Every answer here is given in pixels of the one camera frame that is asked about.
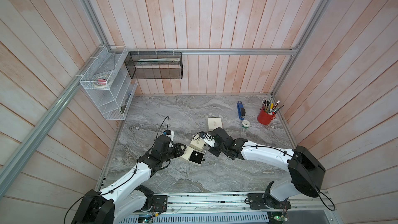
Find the cream drawer jewelry box front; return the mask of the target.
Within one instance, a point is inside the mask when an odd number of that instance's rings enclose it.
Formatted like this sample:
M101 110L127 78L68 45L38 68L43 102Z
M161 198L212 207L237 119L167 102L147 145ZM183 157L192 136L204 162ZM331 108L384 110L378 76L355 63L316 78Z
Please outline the cream drawer jewelry box front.
M205 155L204 152L195 150L191 147L187 147L185 153L181 156L181 158L189 163L200 166L203 163L204 155Z

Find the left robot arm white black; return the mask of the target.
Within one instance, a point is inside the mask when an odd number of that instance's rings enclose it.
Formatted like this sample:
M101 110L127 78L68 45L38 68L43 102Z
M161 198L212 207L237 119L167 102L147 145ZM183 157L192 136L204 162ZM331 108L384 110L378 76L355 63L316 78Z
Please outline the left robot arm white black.
M117 224L134 211L150 210L153 191L143 186L143 183L165 169L163 163L181 157L187 148L182 143L175 144L174 135L174 131L164 131L130 171L110 186L100 191L90 190L81 197L72 223Z

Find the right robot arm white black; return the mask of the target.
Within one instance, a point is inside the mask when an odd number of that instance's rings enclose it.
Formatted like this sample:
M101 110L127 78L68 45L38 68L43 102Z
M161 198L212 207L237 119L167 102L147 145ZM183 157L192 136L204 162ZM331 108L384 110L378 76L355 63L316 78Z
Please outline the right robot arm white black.
M279 181L272 181L263 194L268 207L276 208L290 197L303 194L307 197L320 197L325 168L303 147L282 149L260 145L247 139L233 139L227 132L218 127L207 134L201 134L209 145L210 153L219 156L221 153L235 160L252 160L270 164L289 173Z

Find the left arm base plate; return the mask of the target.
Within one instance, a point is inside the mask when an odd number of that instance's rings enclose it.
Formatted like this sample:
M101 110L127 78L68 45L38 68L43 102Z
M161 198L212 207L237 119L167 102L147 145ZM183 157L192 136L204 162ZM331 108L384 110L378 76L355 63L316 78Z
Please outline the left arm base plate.
M149 196L146 199L144 206L140 209L141 212L163 213L167 211L168 196L156 195Z

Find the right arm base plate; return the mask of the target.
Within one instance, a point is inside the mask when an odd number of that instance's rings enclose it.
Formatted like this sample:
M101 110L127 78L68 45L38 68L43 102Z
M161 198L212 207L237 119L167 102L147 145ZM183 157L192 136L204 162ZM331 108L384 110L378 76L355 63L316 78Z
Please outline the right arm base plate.
M291 204L288 199L284 201L275 200L266 193L251 193L247 195L245 203L249 204L251 210L258 209L290 209Z

